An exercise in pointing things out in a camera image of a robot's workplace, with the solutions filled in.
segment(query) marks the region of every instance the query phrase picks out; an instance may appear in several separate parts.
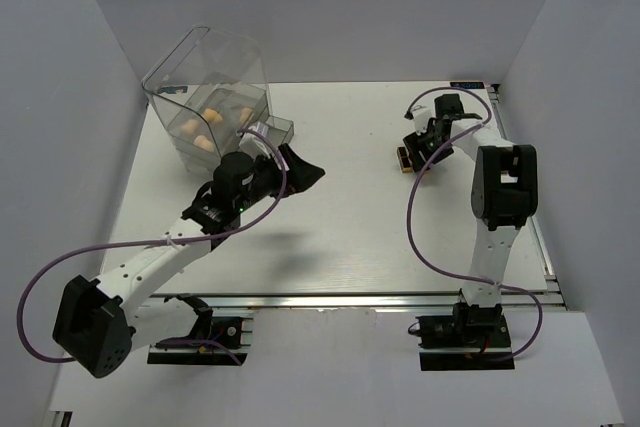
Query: gray wall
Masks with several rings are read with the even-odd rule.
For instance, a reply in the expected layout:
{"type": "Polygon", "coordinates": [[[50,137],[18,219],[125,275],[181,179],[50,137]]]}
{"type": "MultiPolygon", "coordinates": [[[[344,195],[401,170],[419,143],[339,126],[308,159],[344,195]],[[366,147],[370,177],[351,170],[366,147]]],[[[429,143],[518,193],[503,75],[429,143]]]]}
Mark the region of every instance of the gray wall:
{"type": "Polygon", "coordinates": [[[547,0],[502,87],[507,131],[538,149],[540,218],[561,287],[586,311],[632,426],[640,425],[639,79],[640,0],[547,0]]]}
{"type": "Polygon", "coordinates": [[[141,77],[187,27],[257,38],[271,81],[499,81],[544,0],[98,0],[141,77]]]}
{"type": "MultiPolygon", "coordinates": [[[[143,99],[95,0],[0,0],[1,424],[40,425],[56,367],[19,344],[15,308],[53,257],[105,239],[120,200],[143,99]]],[[[100,256],[62,264],[27,308],[39,349],[51,340],[63,285],[100,256]]]]}

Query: purple cable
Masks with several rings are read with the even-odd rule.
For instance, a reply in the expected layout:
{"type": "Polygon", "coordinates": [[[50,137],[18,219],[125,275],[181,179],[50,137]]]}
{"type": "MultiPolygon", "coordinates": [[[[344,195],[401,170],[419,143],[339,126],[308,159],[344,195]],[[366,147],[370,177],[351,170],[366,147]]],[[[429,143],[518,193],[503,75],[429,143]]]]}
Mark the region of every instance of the purple cable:
{"type": "MultiPolygon", "coordinates": [[[[491,121],[491,119],[493,118],[493,114],[491,112],[491,108],[487,105],[487,103],[479,95],[477,95],[474,92],[471,92],[470,90],[463,89],[463,88],[460,88],[460,87],[436,87],[436,88],[433,88],[433,89],[429,89],[429,90],[423,92],[422,94],[420,94],[418,97],[415,98],[415,100],[413,102],[411,102],[411,105],[409,106],[409,111],[411,111],[413,106],[422,97],[424,97],[425,95],[431,94],[433,92],[439,92],[441,90],[457,90],[457,91],[465,92],[465,93],[471,95],[473,98],[478,100],[482,104],[482,106],[485,108],[485,110],[487,111],[487,118],[485,120],[483,120],[482,122],[474,125],[473,127],[470,127],[467,130],[464,130],[464,131],[460,132],[459,134],[454,135],[449,140],[444,142],[440,147],[438,147],[436,149],[436,151],[431,155],[431,157],[429,157],[427,162],[424,164],[424,167],[422,167],[422,169],[420,169],[420,172],[418,172],[416,180],[413,183],[413,187],[411,188],[411,194],[409,195],[409,203],[407,204],[407,236],[409,237],[409,244],[411,244],[411,249],[416,254],[418,259],[420,259],[420,261],[424,265],[426,265],[431,270],[433,270],[434,272],[437,272],[440,275],[444,275],[445,277],[450,277],[452,279],[457,279],[457,280],[468,280],[468,281],[471,281],[471,282],[480,282],[480,283],[487,284],[487,285],[494,285],[494,282],[489,280],[489,279],[483,279],[482,277],[473,277],[473,276],[470,276],[470,275],[454,274],[453,272],[447,272],[446,270],[443,270],[443,269],[441,269],[439,267],[436,267],[434,264],[429,262],[424,257],[424,255],[422,255],[422,252],[420,252],[420,250],[418,249],[418,246],[416,245],[415,239],[413,238],[413,227],[411,226],[411,218],[412,218],[412,213],[413,213],[413,203],[415,201],[416,192],[418,191],[418,186],[420,185],[420,181],[424,177],[424,174],[427,172],[429,167],[433,164],[434,160],[440,155],[440,153],[443,150],[445,150],[448,147],[450,147],[455,141],[461,139],[465,135],[471,134],[472,132],[475,132],[476,130],[481,129],[482,127],[487,125],[491,121]]],[[[514,357],[520,355],[525,350],[527,350],[531,346],[531,344],[533,344],[535,342],[536,338],[538,337],[538,334],[540,333],[540,329],[542,328],[542,316],[543,316],[542,304],[540,303],[538,298],[532,292],[529,292],[528,290],[520,288],[520,287],[511,286],[511,285],[500,284],[499,287],[501,289],[504,289],[504,290],[510,290],[512,292],[519,292],[519,293],[522,293],[522,294],[527,294],[529,297],[531,297],[533,299],[533,302],[535,303],[537,309],[538,309],[538,322],[536,324],[535,330],[533,331],[533,334],[531,335],[529,340],[527,340],[527,342],[524,343],[524,345],[522,347],[520,347],[515,352],[512,352],[511,354],[508,354],[508,355],[505,355],[505,356],[502,356],[502,357],[499,357],[499,358],[492,359],[493,361],[498,361],[498,362],[504,361],[504,360],[513,359],[514,357]]]]}
{"type": "MultiPolygon", "coordinates": [[[[273,152],[276,161],[278,162],[278,165],[280,166],[280,170],[282,172],[282,183],[280,184],[280,191],[278,192],[278,195],[276,196],[275,200],[273,201],[273,203],[269,206],[269,208],[267,208],[262,214],[260,214],[257,218],[255,218],[254,220],[252,220],[251,222],[249,222],[247,225],[244,225],[242,227],[238,227],[237,229],[234,230],[230,230],[228,232],[223,232],[220,234],[213,234],[213,235],[203,235],[203,236],[199,236],[199,237],[185,237],[185,238],[180,238],[180,244],[193,244],[196,242],[208,242],[211,240],[219,240],[219,239],[226,239],[227,237],[230,237],[232,235],[235,234],[239,234],[240,232],[244,232],[247,229],[250,229],[251,227],[253,227],[254,225],[256,225],[258,222],[261,222],[267,215],[269,215],[273,209],[276,208],[276,206],[280,203],[280,201],[284,198],[284,194],[287,188],[287,172],[286,172],[286,164],[284,162],[284,159],[282,158],[282,155],[280,154],[280,152],[278,151],[278,149],[262,134],[255,132],[253,130],[249,130],[249,129],[240,129],[238,130],[239,133],[244,133],[244,134],[251,134],[255,137],[257,137],[258,139],[260,139],[267,147],[269,147],[269,149],[273,152]]],[[[55,259],[53,259],[51,262],[49,262],[47,265],[45,265],[42,269],[40,269],[40,271],[29,281],[29,283],[27,284],[27,286],[24,289],[24,292],[22,292],[22,295],[20,296],[20,300],[18,302],[18,309],[16,312],[16,326],[18,328],[18,337],[20,338],[20,342],[22,343],[22,346],[25,348],[25,350],[27,352],[29,352],[33,357],[35,357],[38,360],[41,360],[42,362],[47,362],[50,364],[64,364],[67,362],[73,362],[75,359],[71,358],[71,357],[49,357],[48,355],[44,355],[40,352],[38,352],[33,345],[31,345],[31,343],[29,342],[29,339],[27,338],[27,335],[25,333],[25,329],[24,329],[24,308],[25,305],[27,303],[27,299],[29,298],[29,294],[31,293],[31,291],[33,290],[33,288],[35,287],[35,285],[38,283],[38,281],[47,273],[49,272],[53,267],[55,267],[56,265],[58,265],[60,262],[64,262],[67,259],[70,259],[72,257],[75,257],[76,255],[80,255],[80,254],[85,254],[88,252],[96,252],[96,251],[100,251],[100,250],[109,250],[109,249],[122,249],[124,247],[160,247],[160,246],[164,246],[167,245],[167,241],[164,239],[150,239],[150,240],[134,240],[134,241],[129,241],[129,242],[113,242],[113,243],[107,243],[107,244],[96,244],[96,245],[90,245],[87,247],[82,247],[80,249],[76,249],[76,250],[72,250],[71,252],[67,252],[66,254],[61,255],[60,257],[57,257],[55,259]]],[[[194,340],[190,340],[190,339],[185,339],[185,341],[193,343],[193,342],[198,342],[198,343],[205,343],[205,342],[212,342],[212,341],[205,341],[205,340],[199,340],[199,339],[194,339],[194,340]]]]}
{"type": "Polygon", "coordinates": [[[192,339],[165,339],[158,342],[156,346],[162,348],[165,345],[191,345],[193,343],[210,345],[212,347],[215,347],[216,349],[220,349],[224,351],[224,353],[229,357],[231,357],[231,360],[233,360],[236,364],[242,365],[240,359],[238,359],[238,357],[236,357],[236,355],[231,352],[231,350],[222,345],[220,342],[216,342],[215,340],[197,340],[196,342],[194,342],[192,339]]]}

